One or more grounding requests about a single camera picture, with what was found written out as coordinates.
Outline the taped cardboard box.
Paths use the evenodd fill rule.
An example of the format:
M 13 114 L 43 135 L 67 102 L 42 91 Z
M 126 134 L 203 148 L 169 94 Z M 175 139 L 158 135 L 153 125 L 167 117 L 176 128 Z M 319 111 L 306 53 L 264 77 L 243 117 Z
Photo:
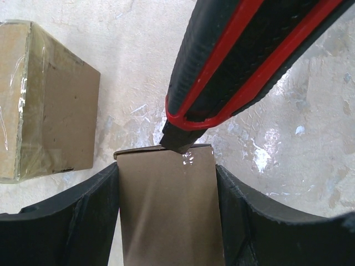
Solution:
M 1 182 L 93 166 L 100 72 L 37 23 L 1 23 Z

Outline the small cardboard box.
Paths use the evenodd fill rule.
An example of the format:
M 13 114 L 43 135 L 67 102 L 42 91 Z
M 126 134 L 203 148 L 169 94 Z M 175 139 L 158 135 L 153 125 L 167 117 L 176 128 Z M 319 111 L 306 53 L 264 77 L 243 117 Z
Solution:
M 215 156 L 208 144 L 117 151 L 125 265 L 224 265 Z

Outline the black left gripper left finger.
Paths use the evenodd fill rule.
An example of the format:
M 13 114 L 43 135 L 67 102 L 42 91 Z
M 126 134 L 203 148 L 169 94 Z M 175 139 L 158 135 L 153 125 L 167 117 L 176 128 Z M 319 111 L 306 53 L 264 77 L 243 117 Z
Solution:
M 113 163 L 17 214 L 1 214 L 1 265 L 108 265 L 119 210 Z

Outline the red black utility knife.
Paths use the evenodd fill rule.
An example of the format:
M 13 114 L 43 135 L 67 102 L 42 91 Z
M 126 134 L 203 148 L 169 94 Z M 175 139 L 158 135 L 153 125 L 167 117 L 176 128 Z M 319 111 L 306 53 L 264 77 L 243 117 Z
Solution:
M 184 154 L 207 129 L 266 96 L 353 1 L 197 1 L 165 98 L 164 148 Z

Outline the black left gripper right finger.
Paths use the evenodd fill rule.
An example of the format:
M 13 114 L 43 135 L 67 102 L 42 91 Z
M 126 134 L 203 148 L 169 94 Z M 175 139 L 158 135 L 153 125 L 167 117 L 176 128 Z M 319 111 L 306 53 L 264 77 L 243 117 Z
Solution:
M 226 265 L 354 265 L 354 212 L 315 216 L 216 175 Z

